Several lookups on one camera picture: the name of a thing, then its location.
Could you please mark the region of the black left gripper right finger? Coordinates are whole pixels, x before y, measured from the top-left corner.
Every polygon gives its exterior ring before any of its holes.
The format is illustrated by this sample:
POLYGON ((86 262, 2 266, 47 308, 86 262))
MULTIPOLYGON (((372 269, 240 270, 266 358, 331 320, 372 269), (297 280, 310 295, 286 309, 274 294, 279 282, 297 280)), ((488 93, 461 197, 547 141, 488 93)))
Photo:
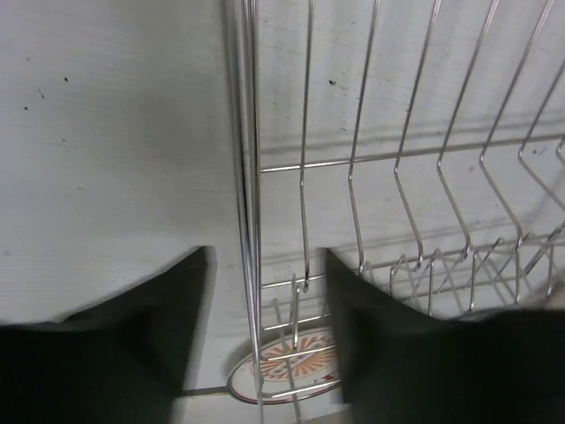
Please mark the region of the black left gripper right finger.
POLYGON ((324 253, 343 402, 357 423, 561 423, 564 313, 427 316, 324 253))

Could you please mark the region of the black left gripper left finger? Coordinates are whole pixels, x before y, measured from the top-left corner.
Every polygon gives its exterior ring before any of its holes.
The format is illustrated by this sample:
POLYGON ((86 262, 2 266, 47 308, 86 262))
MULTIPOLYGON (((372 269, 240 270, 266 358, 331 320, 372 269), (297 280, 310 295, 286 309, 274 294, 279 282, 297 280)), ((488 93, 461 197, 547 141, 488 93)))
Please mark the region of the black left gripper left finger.
POLYGON ((209 268, 201 246, 62 321, 3 324, 2 422, 175 422, 209 268))

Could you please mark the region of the plate with orange sunburst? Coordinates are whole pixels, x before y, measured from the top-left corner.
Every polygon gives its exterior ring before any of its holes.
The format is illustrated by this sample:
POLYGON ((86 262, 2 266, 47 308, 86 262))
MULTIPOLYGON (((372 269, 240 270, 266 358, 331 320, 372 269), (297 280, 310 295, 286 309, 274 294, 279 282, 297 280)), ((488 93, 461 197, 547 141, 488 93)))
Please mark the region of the plate with orange sunburst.
POLYGON ((339 384, 335 340, 331 329, 319 327, 298 332, 298 348, 292 336, 261 347, 262 403, 279 405, 319 396, 339 384))

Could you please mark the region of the metal wire dish rack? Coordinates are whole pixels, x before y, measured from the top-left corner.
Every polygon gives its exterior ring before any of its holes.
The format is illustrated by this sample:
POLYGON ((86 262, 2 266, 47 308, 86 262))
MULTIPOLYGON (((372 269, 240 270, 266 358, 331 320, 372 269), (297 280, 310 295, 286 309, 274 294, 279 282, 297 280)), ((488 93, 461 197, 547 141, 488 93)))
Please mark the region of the metal wire dish rack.
POLYGON ((261 347, 329 327, 320 246, 433 318, 564 306, 561 1, 224 1, 254 423, 261 347))

